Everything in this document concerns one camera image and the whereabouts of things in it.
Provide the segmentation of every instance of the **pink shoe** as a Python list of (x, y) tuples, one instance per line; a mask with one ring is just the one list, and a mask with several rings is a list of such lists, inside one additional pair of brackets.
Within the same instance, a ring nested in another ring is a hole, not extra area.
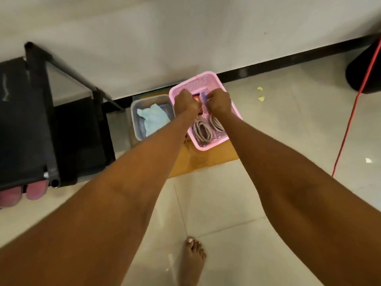
[(35, 183), (31, 183), (26, 188), (26, 197), (28, 200), (37, 200), (46, 193), (49, 181), (43, 180)]
[(21, 187), (13, 187), (11, 189), (6, 189), (5, 191), (0, 191), (0, 209), (3, 207), (12, 207), (17, 205), (21, 199)]

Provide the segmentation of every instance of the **left hand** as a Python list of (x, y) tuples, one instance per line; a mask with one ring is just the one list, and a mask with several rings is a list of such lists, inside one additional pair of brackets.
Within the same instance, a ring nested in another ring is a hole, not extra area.
[(194, 113), (196, 118), (200, 108), (201, 102), (195, 101), (192, 94), (186, 89), (183, 89), (179, 95), (174, 98), (174, 114), (176, 116), (185, 111), (190, 111)]

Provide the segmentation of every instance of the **white wall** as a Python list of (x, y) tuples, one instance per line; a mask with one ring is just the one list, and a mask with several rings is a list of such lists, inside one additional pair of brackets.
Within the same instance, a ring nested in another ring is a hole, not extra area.
[(113, 98), (364, 36), (381, 21), (381, 0), (0, 3), (0, 60), (36, 42)]

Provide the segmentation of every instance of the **red rope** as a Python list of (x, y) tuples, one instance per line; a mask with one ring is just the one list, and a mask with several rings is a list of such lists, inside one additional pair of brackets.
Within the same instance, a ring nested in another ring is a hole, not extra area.
[(356, 111), (357, 102), (359, 101), (359, 97), (360, 97), (362, 91), (364, 90), (365, 86), (367, 85), (367, 81), (368, 81), (370, 72), (372, 71), (374, 62), (376, 62), (376, 58), (377, 58), (377, 56), (378, 56), (378, 53), (379, 53), (379, 51), (380, 51), (380, 48), (381, 48), (381, 38), (380, 38), (380, 41), (379, 41), (378, 46), (377, 46), (377, 48), (376, 48), (376, 51), (375, 51), (374, 54), (373, 54), (372, 60), (371, 60), (370, 63), (369, 63), (369, 67), (368, 67), (367, 73), (365, 74), (364, 80), (363, 80), (363, 82), (362, 82), (362, 84), (361, 84), (360, 90), (359, 90), (359, 92), (358, 92), (357, 95), (356, 95), (355, 103), (353, 104), (353, 108), (352, 108), (352, 112), (351, 112), (351, 114), (350, 114), (350, 118), (349, 118), (349, 121), (348, 121), (347, 129), (346, 129), (345, 134), (344, 134), (343, 142), (341, 143), (341, 147), (340, 147), (340, 150), (339, 150), (339, 154), (337, 155), (335, 165), (333, 166), (332, 176), (333, 176), (333, 175), (335, 174), (335, 172), (336, 172), (337, 163), (339, 162), (340, 155), (341, 155), (341, 152), (342, 152), (343, 147), (344, 147), (344, 144), (345, 144), (345, 140), (347, 139), (347, 135), (348, 135), (348, 132), (349, 132), (349, 128), (350, 128), (350, 125), (351, 125), (352, 120), (353, 120), (353, 115), (355, 114), (355, 111)]

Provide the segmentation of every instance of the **black cylindrical object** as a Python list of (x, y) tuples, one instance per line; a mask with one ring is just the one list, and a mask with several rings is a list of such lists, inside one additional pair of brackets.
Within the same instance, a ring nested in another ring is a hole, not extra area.
[[(368, 70), (369, 63), (379, 43), (379, 38), (363, 53), (361, 53), (354, 61), (350, 62), (345, 71), (345, 77), (349, 85), (356, 91), (360, 90), (365, 74)], [(374, 93), (381, 91), (381, 52), (377, 56), (372, 72), (369, 75), (367, 84), (363, 93)]]

